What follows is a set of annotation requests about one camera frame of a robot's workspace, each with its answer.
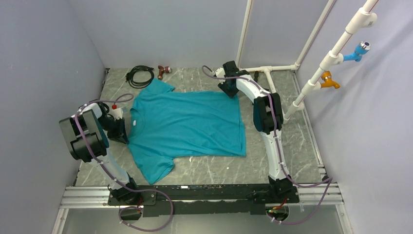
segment shirt sleeve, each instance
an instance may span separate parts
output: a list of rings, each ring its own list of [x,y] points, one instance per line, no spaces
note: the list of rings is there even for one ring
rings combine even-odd
[[[148,85],[143,91],[150,93],[150,94],[157,95],[157,94],[164,94],[164,93],[172,92],[174,89],[175,87],[173,87],[172,85],[167,84],[161,80],[158,80],[155,77],[150,83],[150,85]]]

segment black coiled cable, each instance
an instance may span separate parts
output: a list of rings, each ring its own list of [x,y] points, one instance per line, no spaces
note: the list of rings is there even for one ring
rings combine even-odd
[[[139,71],[149,72],[150,75],[151,75],[151,78],[148,79],[147,81],[144,81],[144,82],[134,81],[133,76],[135,75],[135,73],[137,73]],[[152,67],[139,65],[139,66],[136,66],[136,67],[132,68],[132,70],[130,72],[126,73],[125,77],[126,77],[126,81],[129,83],[129,85],[132,88],[143,89],[152,82],[153,78],[155,77],[155,74],[153,73],[153,68]]]

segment wall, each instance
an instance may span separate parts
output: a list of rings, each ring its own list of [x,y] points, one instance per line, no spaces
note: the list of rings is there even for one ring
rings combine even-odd
[[[327,2],[253,1],[240,66],[294,64]]]
[[[337,1],[311,47],[298,79],[301,87],[363,0]],[[341,88],[305,100],[327,172],[338,181],[355,233],[411,233],[413,229],[413,4],[379,1],[378,22],[360,29],[342,50],[372,44],[359,63],[331,68]]]
[[[79,165],[58,121],[99,97],[104,67],[65,0],[1,0],[0,35],[0,233],[46,234]]]
[[[71,0],[106,67],[222,66],[237,55],[246,0]]]

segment blue faucet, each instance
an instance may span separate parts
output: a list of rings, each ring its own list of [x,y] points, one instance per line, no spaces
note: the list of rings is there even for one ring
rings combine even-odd
[[[360,42],[354,50],[354,53],[349,54],[349,55],[344,55],[343,61],[350,61],[354,60],[356,62],[360,62],[360,60],[363,58],[363,55],[365,55],[367,52],[370,50],[370,43],[366,41]]]

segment gray marble tabletop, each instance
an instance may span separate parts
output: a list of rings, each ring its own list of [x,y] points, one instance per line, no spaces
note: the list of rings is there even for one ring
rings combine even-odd
[[[116,99],[124,93],[138,95],[140,90],[131,88],[125,82],[125,74],[129,69],[111,69],[102,91],[101,99]],[[297,97],[291,71],[271,73],[277,92],[282,98],[282,107]],[[136,81],[144,81],[150,77],[147,72],[135,74]],[[164,74],[164,82],[175,86],[174,92],[191,92],[212,90],[220,91],[219,81],[206,77],[200,68],[173,68],[172,73]],[[268,88],[268,82],[260,73],[259,84]],[[158,185],[173,184],[245,184],[268,182],[268,160],[261,135],[253,124],[253,106],[243,93],[239,92],[240,109],[246,133],[246,157],[225,156],[190,156],[174,159],[175,167]],[[119,103],[120,107],[130,109],[132,102]],[[282,146],[285,161],[291,176],[299,183],[320,181],[318,160],[311,142],[311,137],[302,112],[296,112],[282,126]],[[126,145],[110,141],[110,153],[122,168],[135,179],[137,184],[148,184],[133,161]],[[96,168],[82,163],[78,173],[76,186],[107,185]]]

